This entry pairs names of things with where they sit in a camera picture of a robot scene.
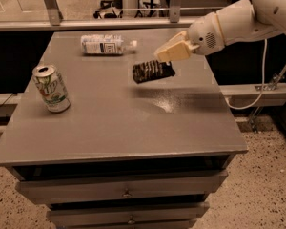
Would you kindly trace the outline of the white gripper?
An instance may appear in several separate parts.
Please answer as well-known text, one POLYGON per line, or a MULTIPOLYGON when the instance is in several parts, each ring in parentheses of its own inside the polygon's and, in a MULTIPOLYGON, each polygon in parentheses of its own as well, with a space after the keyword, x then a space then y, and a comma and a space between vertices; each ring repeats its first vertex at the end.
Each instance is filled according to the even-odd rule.
POLYGON ((186 31, 181 31, 156 51, 159 62, 188 59, 193 51, 200 55, 209 55, 225 48, 223 33, 218 16, 211 12, 196 19, 186 31))

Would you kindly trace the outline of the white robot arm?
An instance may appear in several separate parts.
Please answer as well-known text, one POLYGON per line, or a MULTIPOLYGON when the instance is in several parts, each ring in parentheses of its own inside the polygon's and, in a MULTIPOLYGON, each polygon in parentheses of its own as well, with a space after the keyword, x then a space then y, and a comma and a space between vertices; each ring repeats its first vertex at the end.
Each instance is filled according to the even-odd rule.
POLYGON ((209 55, 237 42, 286 35, 286 0, 239 0, 193 21, 155 53, 160 62, 209 55))

